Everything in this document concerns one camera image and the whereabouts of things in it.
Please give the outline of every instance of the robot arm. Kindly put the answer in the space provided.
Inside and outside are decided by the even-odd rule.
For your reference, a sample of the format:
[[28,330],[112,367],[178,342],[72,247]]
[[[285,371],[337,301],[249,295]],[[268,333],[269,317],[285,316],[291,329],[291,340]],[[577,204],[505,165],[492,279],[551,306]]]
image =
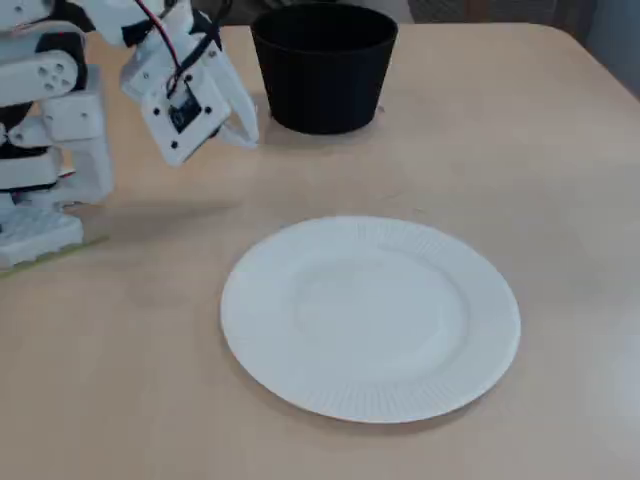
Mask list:
[[[164,0],[3,0],[0,30],[43,17],[67,20],[64,26],[47,22],[46,27],[40,28],[50,35],[56,29],[73,30],[69,21],[83,18],[108,43],[135,47],[122,71],[121,88],[140,105],[147,126],[170,165],[184,163],[214,134],[242,146],[255,145],[258,126],[254,104],[219,42],[211,42],[182,72],[179,81],[172,80],[176,63],[188,58],[215,28],[205,15],[192,8],[189,0],[172,3],[166,9]],[[83,48],[84,36],[80,36]],[[86,68],[84,58],[71,58],[68,52],[54,48],[43,53],[38,50],[40,43],[40,35],[20,32],[5,40],[0,38],[0,85],[9,86],[0,88],[0,107],[60,97],[77,89],[74,69],[76,64]],[[34,75],[36,71],[60,68],[64,76],[56,75],[59,78],[55,82],[43,81],[42,74]],[[176,85],[169,92],[167,86],[172,81]],[[227,124],[234,113],[240,120],[240,129]]]
[[[182,72],[175,90],[168,87],[178,68],[175,62],[189,58],[216,28],[189,0],[174,1],[169,9],[165,9],[164,0],[147,1],[143,6],[159,25],[153,25],[134,0],[76,3],[109,43],[135,44],[135,55],[122,71],[121,88],[141,106],[147,126],[170,165],[182,164],[215,134],[230,143],[255,145],[259,136],[255,106],[219,39],[207,44]],[[145,24],[151,29],[140,35]],[[239,129],[227,122],[234,113],[240,120]]]
[[[85,62],[85,27],[135,47],[121,87],[167,163],[181,165],[213,136],[257,142],[255,106],[219,39],[210,41],[212,22],[189,0],[142,1],[0,0],[0,269],[82,242],[81,222],[58,207],[97,203],[113,189],[100,68]],[[38,115],[29,115],[33,104]],[[73,175],[63,174],[63,149]]]

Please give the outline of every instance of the cable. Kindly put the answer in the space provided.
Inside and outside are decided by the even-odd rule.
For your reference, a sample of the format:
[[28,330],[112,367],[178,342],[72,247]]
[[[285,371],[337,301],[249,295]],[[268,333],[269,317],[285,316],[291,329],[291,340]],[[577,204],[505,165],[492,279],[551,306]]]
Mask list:
[[204,55],[211,42],[213,42],[218,36],[218,30],[220,29],[220,23],[229,15],[231,12],[231,7],[233,6],[233,0],[222,0],[220,8],[216,13],[215,17],[211,21],[211,25],[209,27],[209,31],[206,33],[204,38],[200,40],[200,43],[193,49],[193,51],[184,59],[184,61],[178,66],[176,69],[176,73],[170,79],[170,82],[173,81],[170,87],[168,87],[167,98],[171,98],[171,96],[175,93],[175,90],[178,86],[178,82],[180,81],[180,77],[189,70],[195,63]]
[[167,35],[167,32],[165,31],[164,27],[162,26],[162,22],[160,21],[160,19],[158,19],[158,17],[156,17],[153,14],[153,12],[151,10],[149,10],[149,8],[144,4],[143,0],[134,0],[134,1],[138,4],[140,9],[144,12],[144,14],[149,19],[149,21],[158,30],[158,33],[162,37],[162,41],[167,46],[167,49],[169,50],[169,53],[171,54],[171,58],[173,59],[173,63],[176,66],[176,71],[179,70],[180,69],[180,60],[178,60],[178,54],[176,53],[175,47],[171,43],[171,39],[169,38],[169,35]]

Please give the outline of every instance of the wooden table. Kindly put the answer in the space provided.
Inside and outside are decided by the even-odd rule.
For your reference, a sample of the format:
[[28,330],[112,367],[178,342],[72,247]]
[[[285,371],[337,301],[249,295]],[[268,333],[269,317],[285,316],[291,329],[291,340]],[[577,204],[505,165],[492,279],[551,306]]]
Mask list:
[[[268,119],[248,31],[224,32],[264,144],[165,166],[105,67],[111,239],[0,283],[0,478],[632,479],[640,471],[640,105],[565,34],[403,28],[377,120],[313,138]],[[254,242],[323,215],[464,239],[520,302],[503,381],[434,421],[320,418],[259,387],[218,326]]]

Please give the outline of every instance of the black wire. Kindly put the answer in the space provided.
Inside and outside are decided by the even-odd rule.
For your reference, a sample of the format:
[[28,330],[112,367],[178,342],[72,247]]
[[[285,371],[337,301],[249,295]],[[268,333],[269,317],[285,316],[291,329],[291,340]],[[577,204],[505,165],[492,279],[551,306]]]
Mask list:
[[222,21],[229,15],[231,12],[231,7],[233,6],[233,0],[222,0],[222,4],[218,9],[215,17],[211,20],[211,25],[209,26],[209,30],[206,35],[200,40],[196,48],[187,55],[187,58],[178,66],[175,74],[173,75],[170,81],[173,81],[170,87],[168,87],[167,98],[171,98],[178,87],[178,82],[184,73],[193,67],[198,60],[204,55],[213,42],[218,37],[218,31],[220,29],[220,24]]

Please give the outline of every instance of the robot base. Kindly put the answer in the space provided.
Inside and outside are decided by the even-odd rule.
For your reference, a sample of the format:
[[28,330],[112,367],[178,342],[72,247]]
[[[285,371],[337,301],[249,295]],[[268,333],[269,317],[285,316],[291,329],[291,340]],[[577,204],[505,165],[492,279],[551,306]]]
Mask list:
[[82,222],[53,210],[16,206],[0,208],[0,269],[81,244]]

